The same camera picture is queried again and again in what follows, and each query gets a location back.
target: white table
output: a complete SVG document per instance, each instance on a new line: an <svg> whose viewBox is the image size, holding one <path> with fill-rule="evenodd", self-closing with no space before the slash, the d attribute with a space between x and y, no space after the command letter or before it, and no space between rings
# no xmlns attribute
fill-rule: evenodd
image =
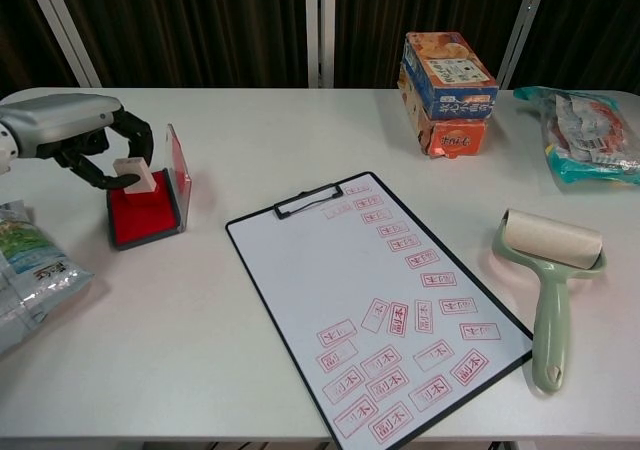
<svg viewBox="0 0 640 450"><path fill-rule="evenodd" d="M78 89L33 89L15 101ZM577 282L564 388L532 387L530 363L433 427L424 439L640 439L640 189L562 190L539 123L501 92L484 152L420 154L393 90L82 90L119 98L154 128L168 122L194 180L187 232L118 253L104 194L53 161L17 161L3 201L95 272L91 288L0 357L0 437L326 439L318 412L225 231L232 218L372 170L530 328L538 282L489 249L515 207L599 229L606 275ZM640 126L639 97L614 93ZM112 141L121 140L114 136ZM124 156L95 159L110 168Z"/></svg>

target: dark curtain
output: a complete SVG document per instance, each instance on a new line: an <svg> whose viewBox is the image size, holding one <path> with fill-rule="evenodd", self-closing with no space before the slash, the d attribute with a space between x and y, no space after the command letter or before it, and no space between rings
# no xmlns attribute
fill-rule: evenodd
<svg viewBox="0 0 640 450"><path fill-rule="evenodd" d="M65 0L104 86L307 86L305 0Z"/></svg>
<svg viewBox="0 0 640 450"><path fill-rule="evenodd" d="M394 87L409 31L457 31L496 76L522 0L336 0L335 86Z"/></svg>
<svg viewBox="0 0 640 450"><path fill-rule="evenodd" d="M30 87L77 85L36 0L0 0L0 98Z"/></svg>
<svg viewBox="0 0 640 450"><path fill-rule="evenodd" d="M640 93L640 0L542 0L511 79Z"/></svg>

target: red stamp impression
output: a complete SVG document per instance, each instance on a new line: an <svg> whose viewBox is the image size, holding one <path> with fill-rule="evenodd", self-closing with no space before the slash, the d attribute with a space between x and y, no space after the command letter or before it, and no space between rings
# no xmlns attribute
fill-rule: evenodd
<svg viewBox="0 0 640 450"><path fill-rule="evenodd" d="M324 370L324 373L329 373L357 354L358 350L353 346L353 343L350 340L345 340L317 357L316 360Z"/></svg>
<svg viewBox="0 0 640 450"><path fill-rule="evenodd" d="M376 404L371 401L369 395L363 395L338 415L333 420L333 423L336 424L344 438L349 438L377 413L378 407L376 407Z"/></svg>
<svg viewBox="0 0 640 450"><path fill-rule="evenodd" d="M453 357L453 350L444 340L438 340L430 347L425 348L420 353L413 356L418 366L423 372L431 370L436 365Z"/></svg>
<svg viewBox="0 0 640 450"><path fill-rule="evenodd" d="M433 333L433 306L427 300L416 300L416 332Z"/></svg>
<svg viewBox="0 0 640 450"><path fill-rule="evenodd" d="M459 315L461 313L478 313L476 302L471 297L443 298L438 300L443 315Z"/></svg>
<svg viewBox="0 0 640 450"><path fill-rule="evenodd" d="M334 405L364 383L364 377L354 366L351 366L338 378L329 382L322 391Z"/></svg>
<svg viewBox="0 0 640 450"><path fill-rule="evenodd" d="M487 357L475 348L467 353L458 364L451 369L451 375L462 385L469 385L480 371L489 364Z"/></svg>
<svg viewBox="0 0 640 450"><path fill-rule="evenodd" d="M424 267L425 265L429 265L430 263L434 263L440 260L438 254L433 248L420 253L414 253L413 255L409 255L404 259L407 261L407 264L411 269Z"/></svg>
<svg viewBox="0 0 640 450"><path fill-rule="evenodd" d="M387 310L389 310L389 304L387 302L379 298L374 298L360 326L370 332L378 333L384 317L387 316Z"/></svg>
<svg viewBox="0 0 640 450"><path fill-rule="evenodd" d="M400 238L392 238L387 240L392 252L399 252L400 250L406 250L407 248L413 248L420 245L420 240L415 235L407 235Z"/></svg>
<svg viewBox="0 0 640 450"><path fill-rule="evenodd" d="M409 306L404 303L391 303L391 314L389 315L389 333L404 337L407 331L407 318L409 317Z"/></svg>
<svg viewBox="0 0 640 450"><path fill-rule="evenodd" d="M353 205L358 210L375 207L376 205L382 205L382 197L380 197L380 195L371 195L370 197L360 198L358 200L354 200Z"/></svg>
<svg viewBox="0 0 640 450"><path fill-rule="evenodd" d="M369 190L371 190L371 188L369 187L368 184L361 183L359 185L354 185L352 187L345 187L344 193L347 195L353 195L355 193L368 192Z"/></svg>
<svg viewBox="0 0 640 450"><path fill-rule="evenodd" d="M400 367L396 367L377 380L367 383L367 390L376 402L397 392L409 383L409 379Z"/></svg>
<svg viewBox="0 0 640 450"><path fill-rule="evenodd" d="M397 235L408 231L409 227L404 222L390 223L389 225L380 225L378 227L378 233L381 237L390 237L391 235Z"/></svg>
<svg viewBox="0 0 640 450"><path fill-rule="evenodd" d="M380 220L389 220L393 218L391 210L388 208L381 208L380 210L374 210L373 212L367 212L362 214L362 220L364 223L379 222Z"/></svg>
<svg viewBox="0 0 640 450"><path fill-rule="evenodd" d="M402 402L396 403L380 419L369 425L369 430L378 443L384 443L402 427L413 420L413 415Z"/></svg>
<svg viewBox="0 0 640 450"><path fill-rule="evenodd" d="M350 210L352 210L352 208L351 208L351 205L349 205L349 202L342 202L342 203L337 203L335 205L325 208L323 210L323 213L324 213L324 216L330 220Z"/></svg>
<svg viewBox="0 0 640 450"><path fill-rule="evenodd" d="M326 330L318 332L318 340L323 347L332 347L336 343L340 343L357 333L356 327L353 326L351 320L343 320L340 323L330 326Z"/></svg>
<svg viewBox="0 0 640 450"><path fill-rule="evenodd" d="M360 366L369 378L375 378L393 367L400 360L402 360L402 357L396 349L391 345L387 345L382 350L367 358Z"/></svg>
<svg viewBox="0 0 640 450"><path fill-rule="evenodd" d="M501 340L495 323L461 323L460 333L464 340Z"/></svg>
<svg viewBox="0 0 640 450"><path fill-rule="evenodd" d="M457 285L453 272L423 273L420 278L422 278L422 285L425 287L455 287Z"/></svg>
<svg viewBox="0 0 640 450"><path fill-rule="evenodd" d="M452 392L451 385L442 375L432 378L409 394L409 398L419 412L424 412L431 405Z"/></svg>

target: lint roller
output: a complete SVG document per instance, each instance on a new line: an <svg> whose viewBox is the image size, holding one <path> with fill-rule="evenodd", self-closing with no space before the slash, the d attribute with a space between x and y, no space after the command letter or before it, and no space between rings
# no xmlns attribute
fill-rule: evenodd
<svg viewBox="0 0 640 450"><path fill-rule="evenodd" d="M602 235L517 210L507 210L493 251L525 265L540 278L533 328L533 381L541 390L560 389L569 345L568 278L594 278L606 267Z"/></svg>

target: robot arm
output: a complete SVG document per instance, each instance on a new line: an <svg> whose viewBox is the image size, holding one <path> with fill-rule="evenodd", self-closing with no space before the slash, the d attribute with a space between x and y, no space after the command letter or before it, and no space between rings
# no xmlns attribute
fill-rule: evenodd
<svg viewBox="0 0 640 450"><path fill-rule="evenodd" d="M94 187L133 185L138 175L109 177L86 158L109 148L105 127L129 140L129 157L151 163L149 124L125 111L116 98L72 93L0 105L0 175L14 158L53 158Z"/></svg>

